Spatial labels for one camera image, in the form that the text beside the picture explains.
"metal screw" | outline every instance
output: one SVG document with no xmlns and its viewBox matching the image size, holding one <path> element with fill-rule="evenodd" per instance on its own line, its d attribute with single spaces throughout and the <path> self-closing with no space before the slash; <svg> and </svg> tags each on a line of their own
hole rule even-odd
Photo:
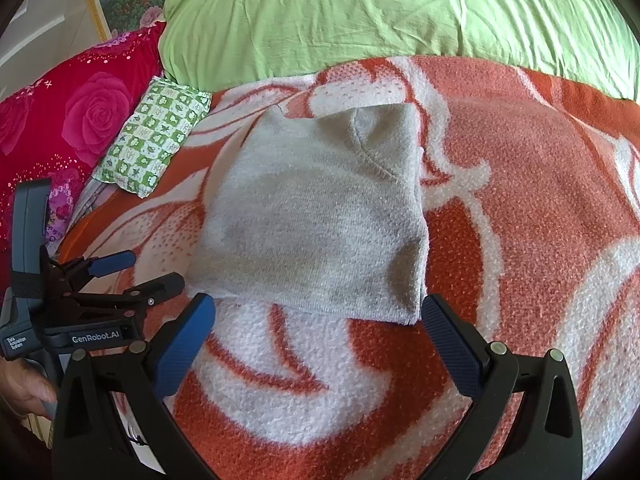
<svg viewBox="0 0 640 480">
<path fill-rule="evenodd" d="M 564 359 L 564 355 L 562 355 L 562 352 L 559 351 L 557 348 L 552 348 L 551 351 L 549 352 L 549 356 L 554 361 L 558 361 L 559 363 L 561 363 L 562 360 Z"/>
<path fill-rule="evenodd" d="M 505 355 L 507 353 L 507 345 L 502 341 L 494 341 L 489 345 L 489 348 L 496 355 Z"/>
<path fill-rule="evenodd" d="M 142 354 L 146 349 L 146 343 L 144 341 L 134 341 L 129 345 L 129 352 L 132 354 Z"/>
<path fill-rule="evenodd" d="M 74 361 L 82 361 L 82 359 L 84 359 L 85 357 L 86 357 L 86 350 L 84 348 L 79 348 L 78 350 L 75 350 L 71 354 L 71 358 Z"/>
</svg>

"green fabric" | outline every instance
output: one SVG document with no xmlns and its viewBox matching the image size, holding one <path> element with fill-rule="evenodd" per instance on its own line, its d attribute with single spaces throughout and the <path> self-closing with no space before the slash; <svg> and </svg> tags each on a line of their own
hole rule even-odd
<svg viewBox="0 0 640 480">
<path fill-rule="evenodd" d="M 94 170 L 94 178 L 145 198 L 158 185 L 172 155 L 209 111 L 211 94 L 159 77 Z"/>
<path fill-rule="evenodd" d="M 165 70 L 218 91 L 367 57 L 524 66 L 638 100 L 640 48 L 611 0 L 166 0 Z"/>
</svg>

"blue gripper pad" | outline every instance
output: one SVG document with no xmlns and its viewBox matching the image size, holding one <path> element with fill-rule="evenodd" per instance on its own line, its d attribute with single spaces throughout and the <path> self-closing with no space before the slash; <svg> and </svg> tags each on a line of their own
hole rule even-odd
<svg viewBox="0 0 640 480">
<path fill-rule="evenodd" d="M 461 395 L 477 399 L 482 394 L 482 365 L 476 360 L 464 338 L 442 311 L 427 296 L 420 310 L 422 323 Z"/>
<path fill-rule="evenodd" d="M 96 258 L 89 264 L 89 275 L 100 278 L 108 276 L 119 270 L 129 269 L 136 263 L 136 255 L 133 251 L 122 251 L 110 254 L 102 258 Z"/>
<path fill-rule="evenodd" d="M 153 387 L 159 399 L 171 396 L 178 391 L 182 380 L 191 368 L 191 364 L 200 351 L 204 341 L 216 320 L 216 307 L 211 296 L 196 294 L 178 319 L 165 323 L 156 337 L 162 341 L 170 331 L 173 335 L 164 351 L 154 359 L 152 375 Z"/>
</svg>

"red floral fabric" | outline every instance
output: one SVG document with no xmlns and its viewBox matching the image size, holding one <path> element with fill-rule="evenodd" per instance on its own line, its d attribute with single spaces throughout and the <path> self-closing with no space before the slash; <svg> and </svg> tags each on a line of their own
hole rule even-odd
<svg viewBox="0 0 640 480">
<path fill-rule="evenodd" d="M 85 181 L 162 64 L 164 23 L 125 32 L 47 72 L 0 103 L 0 251 L 16 184 L 52 178 L 49 240 L 63 237 Z"/>
</svg>

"human hand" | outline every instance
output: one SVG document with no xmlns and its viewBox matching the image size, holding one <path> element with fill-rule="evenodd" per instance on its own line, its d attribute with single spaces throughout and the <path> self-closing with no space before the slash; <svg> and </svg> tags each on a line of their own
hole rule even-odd
<svg viewBox="0 0 640 480">
<path fill-rule="evenodd" d="M 0 358 L 0 408 L 3 400 L 14 415 L 47 416 L 42 401 L 55 402 L 56 392 L 51 383 L 24 359 L 5 361 Z"/>
</svg>

